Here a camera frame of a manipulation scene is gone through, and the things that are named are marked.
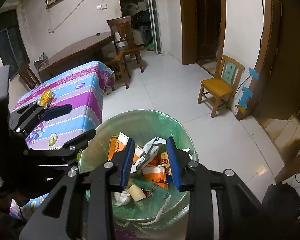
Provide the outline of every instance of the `wooden tabletop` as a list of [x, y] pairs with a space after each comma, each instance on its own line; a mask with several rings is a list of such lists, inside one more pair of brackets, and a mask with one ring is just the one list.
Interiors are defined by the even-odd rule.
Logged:
[[74, 56], [77, 53], [80, 53], [92, 47], [101, 48], [109, 44], [110, 42], [112, 42], [114, 39], [115, 39], [114, 34], [111, 34], [111, 32], [104, 32], [104, 33], [100, 33], [99, 36], [93, 35], [81, 41], [77, 41], [76, 43], [73, 43], [68, 47], [65, 47], [64, 49], [60, 50], [55, 55], [50, 57], [48, 59], [48, 66], [46, 66], [42, 70], [39, 70], [39, 72], [41, 71], [47, 72], [54, 65], [57, 65], [62, 61], [69, 59], [69, 57]]

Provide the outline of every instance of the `green trash bag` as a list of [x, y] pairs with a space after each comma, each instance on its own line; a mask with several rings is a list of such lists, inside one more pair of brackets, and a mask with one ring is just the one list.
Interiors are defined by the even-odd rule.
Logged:
[[[193, 142], [183, 126], [161, 112], [128, 111], [105, 121], [96, 131], [97, 134], [89, 141], [88, 148], [82, 151], [79, 161], [80, 172], [91, 171], [107, 161], [110, 138], [119, 132], [133, 138], [141, 147], [156, 136], [163, 139], [173, 136], [178, 149], [190, 148], [192, 160], [198, 160]], [[149, 196], [138, 202], [131, 199], [125, 206], [115, 206], [113, 198], [115, 227], [140, 231], [164, 229], [186, 216], [189, 210], [189, 197], [189, 192], [179, 192], [173, 183], [170, 183], [169, 194], [163, 199]]]

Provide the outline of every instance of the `white plastic wrapper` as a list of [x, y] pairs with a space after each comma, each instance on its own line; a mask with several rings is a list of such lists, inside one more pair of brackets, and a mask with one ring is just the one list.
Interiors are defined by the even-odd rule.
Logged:
[[131, 196], [130, 193], [125, 189], [123, 192], [115, 192], [114, 198], [117, 201], [116, 206], [124, 206], [129, 203]]

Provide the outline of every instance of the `brown door frame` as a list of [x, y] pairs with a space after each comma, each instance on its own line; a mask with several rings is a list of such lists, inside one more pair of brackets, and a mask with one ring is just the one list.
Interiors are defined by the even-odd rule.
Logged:
[[[197, 0], [180, 0], [182, 25], [182, 64], [197, 62], [198, 29]], [[221, 0], [221, 30], [217, 55], [217, 66], [220, 65], [226, 34], [226, 0]]]
[[252, 114], [270, 76], [271, 67], [276, 55], [281, 19], [280, 0], [264, 0], [264, 5], [265, 15], [263, 36], [258, 60], [255, 66], [255, 72], [259, 73], [259, 79], [252, 78], [249, 90], [253, 93], [253, 96], [247, 102], [247, 111], [245, 113], [242, 113], [241, 110], [237, 112], [236, 118], [238, 120], [242, 120]]

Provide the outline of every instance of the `yellow chair seat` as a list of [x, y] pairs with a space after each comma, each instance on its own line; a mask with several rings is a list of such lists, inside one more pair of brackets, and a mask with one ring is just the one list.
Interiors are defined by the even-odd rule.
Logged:
[[209, 91], [210, 93], [218, 96], [223, 97], [232, 93], [233, 89], [221, 78], [210, 78], [201, 81], [204, 88]]

